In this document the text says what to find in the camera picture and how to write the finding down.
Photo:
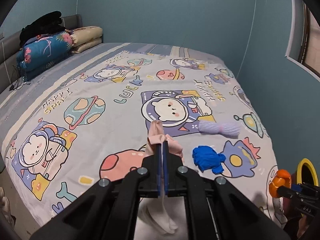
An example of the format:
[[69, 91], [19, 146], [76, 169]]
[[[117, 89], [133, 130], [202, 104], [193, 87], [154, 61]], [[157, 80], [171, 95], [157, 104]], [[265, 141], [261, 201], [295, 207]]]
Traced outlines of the person right hand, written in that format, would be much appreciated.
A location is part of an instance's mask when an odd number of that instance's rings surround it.
[[315, 239], [315, 234], [309, 230], [309, 226], [313, 224], [314, 217], [303, 215], [298, 223], [297, 239]]

